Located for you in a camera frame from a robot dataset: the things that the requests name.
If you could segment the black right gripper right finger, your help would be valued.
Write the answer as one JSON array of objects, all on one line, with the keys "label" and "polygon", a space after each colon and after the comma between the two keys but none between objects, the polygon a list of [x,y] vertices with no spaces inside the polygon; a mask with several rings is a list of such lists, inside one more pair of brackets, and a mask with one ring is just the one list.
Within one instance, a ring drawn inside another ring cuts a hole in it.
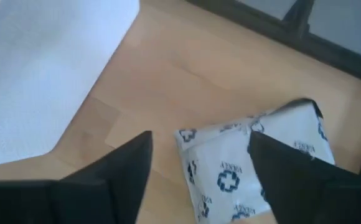
[{"label": "black right gripper right finger", "polygon": [[278,224],[361,224],[361,175],[256,131],[249,152]]}]

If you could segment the black aluminium table frame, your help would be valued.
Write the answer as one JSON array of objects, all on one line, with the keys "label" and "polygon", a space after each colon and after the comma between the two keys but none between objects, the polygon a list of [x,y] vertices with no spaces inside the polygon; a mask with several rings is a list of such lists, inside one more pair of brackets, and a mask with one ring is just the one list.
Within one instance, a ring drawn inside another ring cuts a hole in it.
[{"label": "black aluminium table frame", "polygon": [[361,79],[361,0],[186,0]]}]

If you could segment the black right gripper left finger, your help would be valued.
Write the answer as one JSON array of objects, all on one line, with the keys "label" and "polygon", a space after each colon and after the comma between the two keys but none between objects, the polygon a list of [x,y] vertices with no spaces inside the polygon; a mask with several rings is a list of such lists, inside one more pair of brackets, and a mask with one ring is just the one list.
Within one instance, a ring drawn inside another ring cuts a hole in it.
[{"label": "black right gripper left finger", "polygon": [[0,224],[135,224],[152,150],[144,131],[60,180],[0,180]]}]

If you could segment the white perforated plastic basket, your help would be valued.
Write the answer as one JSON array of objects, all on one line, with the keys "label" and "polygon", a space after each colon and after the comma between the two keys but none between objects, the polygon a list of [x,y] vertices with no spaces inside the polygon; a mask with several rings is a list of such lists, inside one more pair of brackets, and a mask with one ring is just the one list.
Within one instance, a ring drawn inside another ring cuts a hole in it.
[{"label": "white perforated plastic basket", "polygon": [[139,0],[0,0],[0,164],[58,143]]}]

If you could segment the white printed gauze packet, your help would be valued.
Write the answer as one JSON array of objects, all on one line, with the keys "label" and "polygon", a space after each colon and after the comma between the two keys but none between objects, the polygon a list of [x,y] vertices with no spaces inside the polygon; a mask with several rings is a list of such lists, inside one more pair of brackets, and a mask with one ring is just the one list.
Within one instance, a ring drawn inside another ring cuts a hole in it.
[{"label": "white printed gauze packet", "polygon": [[229,224],[270,210],[249,153],[258,131],[330,164],[316,102],[299,98],[260,114],[174,133],[197,224]]}]

